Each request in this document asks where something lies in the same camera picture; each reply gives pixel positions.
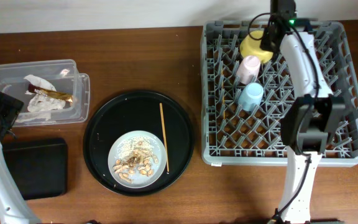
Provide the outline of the yellow bowl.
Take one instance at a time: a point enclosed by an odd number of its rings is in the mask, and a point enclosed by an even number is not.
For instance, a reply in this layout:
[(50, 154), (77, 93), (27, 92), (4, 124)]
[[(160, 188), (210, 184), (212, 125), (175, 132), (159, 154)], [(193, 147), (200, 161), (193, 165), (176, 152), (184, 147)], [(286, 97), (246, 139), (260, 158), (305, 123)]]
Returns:
[(255, 30), (245, 37), (239, 47), (242, 58), (253, 55), (256, 56), (262, 64), (265, 64), (272, 59), (272, 52), (262, 50), (260, 48), (261, 40), (254, 40), (251, 38), (252, 36), (256, 39), (259, 39), (262, 37), (263, 33), (264, 32), (262, 30)]

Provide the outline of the pink cup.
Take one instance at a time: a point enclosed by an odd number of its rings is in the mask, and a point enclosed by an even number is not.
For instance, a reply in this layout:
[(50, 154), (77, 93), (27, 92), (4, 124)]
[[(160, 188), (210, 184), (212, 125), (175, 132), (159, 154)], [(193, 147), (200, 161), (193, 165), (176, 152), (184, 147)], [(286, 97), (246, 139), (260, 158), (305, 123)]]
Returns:
[(240, 63), (236, 76), (242, 84), (247, 85), (259, 74), (260, 60), (255, 55), (248, 55)]

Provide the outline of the wooden chopstick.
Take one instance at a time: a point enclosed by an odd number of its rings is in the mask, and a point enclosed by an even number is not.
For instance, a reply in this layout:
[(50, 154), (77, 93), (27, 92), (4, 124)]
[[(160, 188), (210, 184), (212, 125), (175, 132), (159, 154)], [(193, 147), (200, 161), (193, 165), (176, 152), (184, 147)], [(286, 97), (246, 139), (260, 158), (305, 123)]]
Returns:
[(167, 137), (166, 137), (166, 131), (165, 131), (165, 120), (164, 120), (163, 104), (162, 103), (159, 103), (159, 108), (160, 108), (160, 119), (161, 119), (161, 125), (162, 125), (163, 144), (164, 144), (165, 155), (166, 155), (166, 168), (167, 168), (167, 174), (169, 174), (170, 173), (170, 166), (169, 166), (168, 149), (167, 149)]
[(222, 100), (221, 100), (221, 110), (222, 110), (222, 117), (223, 117), (223, 121), (226, 119), (226, 115), (225, 115), (225, 89), (224, 89), (224, 70), (222, 68), (221, 70), (221, 79), (222, 79), (222, 83), (221, 83), (221, 92), (222, 92)]

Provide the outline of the light blue cup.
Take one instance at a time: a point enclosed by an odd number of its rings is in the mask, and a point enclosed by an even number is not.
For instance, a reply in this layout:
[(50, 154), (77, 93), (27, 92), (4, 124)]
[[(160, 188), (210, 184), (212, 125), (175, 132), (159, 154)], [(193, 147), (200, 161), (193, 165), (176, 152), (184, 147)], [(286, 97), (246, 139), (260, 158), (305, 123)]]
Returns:
[(252, 112), (256, 106), (259, 106), (264, 94), (264, 88), (258, 83), (249, 83), (241, 92), (237, 104), (247, 112)]

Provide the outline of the grey plate with food scraps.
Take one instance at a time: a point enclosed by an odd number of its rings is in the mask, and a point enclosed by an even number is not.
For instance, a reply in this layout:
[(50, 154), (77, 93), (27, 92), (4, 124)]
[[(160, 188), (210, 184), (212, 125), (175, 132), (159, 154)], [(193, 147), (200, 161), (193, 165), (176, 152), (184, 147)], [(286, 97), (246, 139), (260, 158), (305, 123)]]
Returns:
[(147, 131), (131, 131), (119, 137), (108, 154), (113, 179), (124, 187), (148, 187), (162, 176), (167, 166), (165, 145)]

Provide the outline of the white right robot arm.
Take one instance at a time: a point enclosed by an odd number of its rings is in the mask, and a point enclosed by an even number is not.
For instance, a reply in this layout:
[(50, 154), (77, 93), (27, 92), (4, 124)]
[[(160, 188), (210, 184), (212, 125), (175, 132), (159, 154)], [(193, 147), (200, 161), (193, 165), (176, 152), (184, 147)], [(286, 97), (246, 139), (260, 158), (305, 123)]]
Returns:
[(271, 14), (261, 48), (282, 54), (295, 96), (281, 120), (280, 137), (287, 149), (287, 171), (282, 199), (269, 222), (310, 223), (316, 170), (346, 105), (344, 98), (334, 96), (324, 79), (308, 19)]

